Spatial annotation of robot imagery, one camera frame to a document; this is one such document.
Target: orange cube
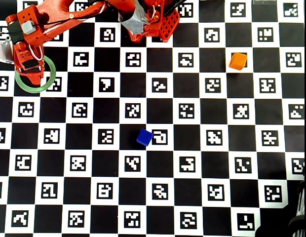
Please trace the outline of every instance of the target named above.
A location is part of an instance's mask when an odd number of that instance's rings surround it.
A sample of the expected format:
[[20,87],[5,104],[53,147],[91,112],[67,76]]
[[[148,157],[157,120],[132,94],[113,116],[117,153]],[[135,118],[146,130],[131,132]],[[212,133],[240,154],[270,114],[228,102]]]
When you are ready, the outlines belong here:
[[235,53],[231,58],[229,67],[237,70],[242,70],[245,67],[247,55],[243,53]]

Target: green rubber ring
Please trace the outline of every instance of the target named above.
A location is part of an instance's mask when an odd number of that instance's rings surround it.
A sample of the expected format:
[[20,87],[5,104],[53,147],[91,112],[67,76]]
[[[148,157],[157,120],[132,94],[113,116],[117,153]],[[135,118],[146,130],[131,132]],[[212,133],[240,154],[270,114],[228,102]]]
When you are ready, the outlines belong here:
[[21,80],[20,74],[17,71],[15,71],[15,80],[16,80],[17,84],[20,86],[20,88],[22,88],[24,91],[26,91],[28,93],[40,93],[40,92],[43,92],[43,91],[47,90],[54,83],[55,76],[56,76],[55,65],[54,65],[53,61],[51,59],[49,59],[47,56],[45,56],[43,59],[49,65],[49,67],[51,69],[51,74],[50,74],[50,79],[47,81],[47,83],[45,85],[41,86],[41,87],[27,86]]

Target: white square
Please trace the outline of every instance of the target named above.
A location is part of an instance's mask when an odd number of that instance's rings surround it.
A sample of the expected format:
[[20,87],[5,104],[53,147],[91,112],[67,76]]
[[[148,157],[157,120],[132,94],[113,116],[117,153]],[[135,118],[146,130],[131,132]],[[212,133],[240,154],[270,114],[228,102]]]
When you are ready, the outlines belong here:
[[40,97],[15,96],[12,114],[12,122],[38,123],[40,117]]
[[56,36],[54,37],[54,40],[52,41],[48,41],[46,43],[43,44],[44,47],[69,47],[69,30],[67,31],[64,31],[63,32],[63,40],[62,41],[59,41],[60,40],[60,37],[62,36]]
[[226,24],[224,22],[199,23],[199,47],[225,48]]
[[14,96],[15,72],[0,71],[0,97]]
[[228,107],[228,125],[255,125],[255,99],[249,98],[229,98]]
[[[237,223],[237,214],[254,214],[254,223],[255,227],[253,231],[246,229],[239,230]],[[255,231],[259,226],[261,226],[261,213],[259,208],[255,207],[231,207],[231,224],[232,224],[232,235],[240,237],[254,237]]]
[[[296,55],[296,61],[290,62],[290,65],[298,65],[301,67],[288,67],[286,56]],[[304,47],[280,47],[280,71],[282,73],[304,73],[305,72],[305,48]]]
[[91,177],[92,150],[65,150],[64,177]]
[[62,205],[63,193],[64,177],[40,176],[36,178],[36,205]]
[[10,149],[9,176],[36,177],[38,150]]
[[[268,37],[273,37],[273,42],[268,42]],[[252,22],[253,48],[278,48],[279,23],[278,22]]]
[[94,98],[119,98],[120,73],[94,72]]
[[296,105],[295,109],[303,108],[305,110],[305,100],[304,99],[282,99],[282,112],[283,112],[283,125],[296,125],[304,126],[305,120],[299,119],[303,118],[298,111],[289,111],[289,105]]
[[152,37],[147,38],[147,48],[172,48],[173,47],[173,35],[169,38],[168,42],[152,42]]
[[198,151],[174,151],[174,178],[201,179],[201,152]]
[[253,73],[255,99],[281,99],[281,73]]
[[176,9],[180,15],[179,23],[199,22],[199,0],[187,0]]
[[91,178],[91,205],[117,205],[119,201],[118,177],[92,177]]
[[305,158],[304,152],[286,152],[286,172],[287,172],[287,180],[304,180],[303,176],[303,167],[304,162],[299,161],[300,158]]
[[147,98],[173,98],[173,73],[146,73]]
[[38,128],[39,150],[64,150],[66,138],[66,123],[40,122]]
[[[296,3],[297,6],[295,9],[298,9],[298,12],[295,12],[294,8],[291,14],[290,12],[284,11],[284,3]],[[304,1],[292,1],[292,0],[278,0],[277,4],[277,11],[278,11],[278,22],[284,23],[304,23],[305,22],[305,10],[304,10]]]
[[11,122],[0,122],[0,149],[10,149]]
[[199,95],[201,98],[226,99],[226,73],[199,73]]
[[[212,141],[211,131],[215,131],[219,140]],[[229,151],[229,134],[227,124],[201,124],[200,125],[200,144],[203,152],[228,152]]]
[[0,205],[7,204],[7,196],[8,196],[8,176],[0,176]]
[[136,150],[120,150],[119,178],[146,178],[146,177],[147,177],[147,152],[136,151]]
[[145,124],[147,123],[146,98],[120,98],[119,123]]
[[[277,131],[278,132],[278,146],[263,146],[262,131]],[[283,125],[256,125],[255,126],[256,133],[256,151],[257,152],[285,152],[285,134],[284,134],[284,126]],[[264,139],[266,142],[274,142],[274,140]]]
[[[277,188],[278,193],[274,193],[270,190],[270,194],[265,197],[265,186],[281,186]],[[270,179],[259,179],[258,180],[258,194],[259,194],[259,201],[260,201],[260,208],[284,208],[288,205],[288,189],[287,189],[287,180],[270,180]],[[282,202],[269,202],[266,201],[270,199],[272,201],[274,197],[281,196]]]
[[[231,3],[239,3],[235,8],[231,8]],[[226,23],[244,23],[252,22],[252,0],[226,0],[225,1],[225,22]]]
[[[233,53],[247,53],[247,67],[242,70],[230,68]],[[253,73],[253,48],[252,47],[229,47],[226,48],[226,71],[227,73]]]
[[94,59],[94,47],[69,47],[68,72],[94,72]]
[[[132,212],[140,212],[139,227],[125,228],[124,217],[125,214],[132,214]],[[132,225],[132,216],[129,215],[130,225]],[[147,233],[147,207],[143,205],[119,205],[118,206],[118,234],[130,234],[130,235],[145,235]]]
[[68,97],[66,99],[66,123],[93,123],[94,99]]
[[147,151],[173,151],[174,126],[173,124],[147,124],[147,131],[153,133],[153,138],[147,146]]
[[229,177],[230,179],[258,179],[257,153],[229,152]]
[[[197,224],[197,229],[181,229],[181,212],[192,213],[194,215],[193,217],[190,217],[191,225],[194,226]],[[174,206],[174,222],[175,222],[174,223],[175,235],[202,236],[203,235],[202,206]]]
[[[50,72],[44,72],[41,80],[41,86],[46,84],[50,77]],[[68,96],[68,73],[56,72],[54,83],[45,91],[40,93],[40,97],[67,97]]]
[[121,73],[146,73],[147,72],[147,48],[144,48],[144,47],[122,47],[120,48],[120,72]]
[[[75,211],[80,214],[78,218],[82,221],[82,213],[84,213],[84,227],[69,227],[70,216],[69,211]],[[63,234],[89,234],[90,232],[90,205],[63,205],[62,211],[62,233]]]
[[[23,214],[24,217],[28,216],[28,221],[24,222],[26,227],[12,227],[12,211],[28,211],[28,213]],[[34,232],[35,223],[35,205],[25,205],[25,204],[8,204],[6,205],[6,221],[5,221],[5,233],[6,234],[32,234]]]
[[174,124],[200,124],[200,99],[199,98],[174,98],[173,99],[173,123]]
[[173,48],[173,72],[199,73],[199,48]]
[[146,178],[146,197],[147,206],[174,206],[174,179]]
[[95,23],[95,47],[120,47],[121,24],[117,22]]
[[[106,130],[107,141],[102,143],[101,136],[103,131]],[[93,150],[110,150],[119,151],[119,140],[120,140],[120,126],[117,123],[94,123],[93,124],[93,138],[92,138],[92,149]]]
[[202,206],[231,207],[230,179],[201,179],[201,186]]

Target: blue cube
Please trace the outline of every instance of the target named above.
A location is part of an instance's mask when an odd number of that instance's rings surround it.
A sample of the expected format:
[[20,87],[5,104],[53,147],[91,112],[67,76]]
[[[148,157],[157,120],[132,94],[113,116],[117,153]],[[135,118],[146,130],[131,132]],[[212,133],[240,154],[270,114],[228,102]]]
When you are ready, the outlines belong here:
[[153,133],[146,131],[145,129],[141,129],[139,136],[137,138],[137,142],[144,145],[148,146],[153,138]]

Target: checkerboard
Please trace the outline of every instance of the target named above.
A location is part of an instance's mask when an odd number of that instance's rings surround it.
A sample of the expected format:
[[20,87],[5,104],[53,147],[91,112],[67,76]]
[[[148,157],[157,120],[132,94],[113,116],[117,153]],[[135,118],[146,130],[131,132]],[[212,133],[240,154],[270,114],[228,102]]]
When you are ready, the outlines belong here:
[[[0,1],[0,33],[34,3]],[[114,10],[57,36],[45,44],[56,81],[40,94],[0,63],[0,237],[253,237],[295,216],[303,2],[187,0],[178,12],[167,43],[133,43]]]

